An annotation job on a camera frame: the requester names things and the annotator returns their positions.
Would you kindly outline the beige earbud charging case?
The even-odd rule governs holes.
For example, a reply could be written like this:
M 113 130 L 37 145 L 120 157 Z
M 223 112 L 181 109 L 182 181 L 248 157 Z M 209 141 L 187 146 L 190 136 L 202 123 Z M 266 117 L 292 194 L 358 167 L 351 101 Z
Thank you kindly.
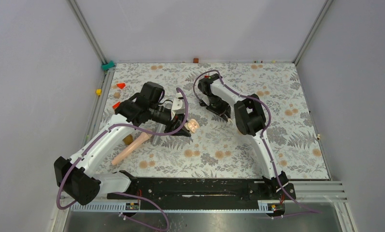
M 195 119 L 190 119 L 184 124 L 184 127 L 191 133 L 196 133 L 200 128 L 199 123 Z

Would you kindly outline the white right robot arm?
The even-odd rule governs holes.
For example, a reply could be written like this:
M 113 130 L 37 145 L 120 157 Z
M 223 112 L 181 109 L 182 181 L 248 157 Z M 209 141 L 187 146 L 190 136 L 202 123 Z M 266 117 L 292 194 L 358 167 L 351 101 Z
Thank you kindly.
M 217 70 L 207 76 L 209 72 L 199 75 L 194 81 L 193 92 L 198 86 L 204 95 L 199 98 L 201 106 L 216 114 L 225 121 L 231 119 L 231 112 L 235 114 L 235 125 L 242 135 L 245 135 L 262 168 L 265 193 L 271 199 L 277 199 L 284 193 L 284 187 L 289 184 L 284 171 L 277 168 L 273 152 L 268 141 L 266 130 L 271 123 L 264 110 L 267 106 L 256 94 L 243 95 L 229 87 Z

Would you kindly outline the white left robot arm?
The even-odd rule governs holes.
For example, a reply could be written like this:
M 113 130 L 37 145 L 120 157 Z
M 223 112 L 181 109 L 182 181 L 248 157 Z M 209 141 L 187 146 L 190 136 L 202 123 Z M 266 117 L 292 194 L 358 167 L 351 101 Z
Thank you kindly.
M 96 174 L 98 167 L 113 148 L 134 130 L 149 135 L 190 136 L 185 128 L 189 103 L 181 88 L 172 101 L 172 108 L 165 109 L 160 101 L 165 96 L 164 88 L 154 82 L 143 84 L 140 92 L 119 103 L 105 127 L 82 149 L 68 159 L 59 157 L 54 162 L 56 182 L 59 187 L 56 196 L 58 209 L 62 206 L 61 194 L 67 193 L 75 203 L 86 205 L 97 196 L 120 193 L 130 199 L 137 194 L 137 186 L 123 172 Z

